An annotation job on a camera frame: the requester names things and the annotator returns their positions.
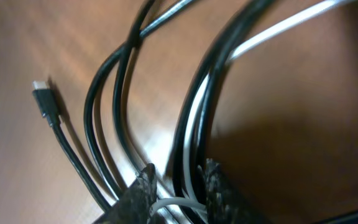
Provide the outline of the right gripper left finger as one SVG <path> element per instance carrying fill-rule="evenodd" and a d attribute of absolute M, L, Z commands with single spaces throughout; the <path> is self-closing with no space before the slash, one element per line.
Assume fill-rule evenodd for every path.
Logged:
<path fill-rule="evenodd" d="M 155 165 L 149 163 L 141 170 L 121 199 L 94 221 L 94 224 L 146 224 L 150 208 L 156 201 Z"/>

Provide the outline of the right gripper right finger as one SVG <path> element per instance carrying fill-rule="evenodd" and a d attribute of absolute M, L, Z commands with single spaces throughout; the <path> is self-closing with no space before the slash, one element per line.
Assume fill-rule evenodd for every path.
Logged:
<path fill-rule="evenodd" d="M 207 159 L 206 209 L 211 224 L 267 224 L 271 221 L 248 202 L 224 175 L 220 163 Z"/>

